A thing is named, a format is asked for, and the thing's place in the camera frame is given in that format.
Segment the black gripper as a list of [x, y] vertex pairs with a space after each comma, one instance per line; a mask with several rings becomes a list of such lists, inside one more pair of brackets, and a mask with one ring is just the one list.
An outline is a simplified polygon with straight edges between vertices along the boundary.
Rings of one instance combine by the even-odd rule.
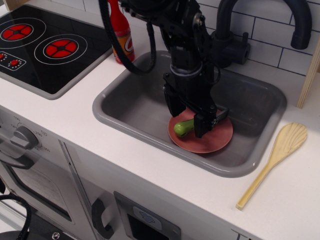
[[211, 89], [217, 83], [215, 67], [204, 67], [192, 76], [182, 76], [173, 72], [163, 74], [164, 96], [172, 117], [177, 117], [185, 109], [195, 113], [194, 132], [197, 138], [213, 129], [217, 106], [211, 96]]

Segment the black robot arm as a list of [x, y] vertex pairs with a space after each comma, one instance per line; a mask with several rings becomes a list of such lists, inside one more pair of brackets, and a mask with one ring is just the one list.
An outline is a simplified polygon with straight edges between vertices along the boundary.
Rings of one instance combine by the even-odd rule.
[[170, 53], [170, 72], [163, 75], [164, 95], [173, 117], [185, 109], [194, 112], [197, 138], [211, 131], [217, 107], [211, 96], [215, 63], [211, 59], [212, 39], [205, 17], [195, 0], [123, 0], [121, 7], [132, 17], [160, 28]]

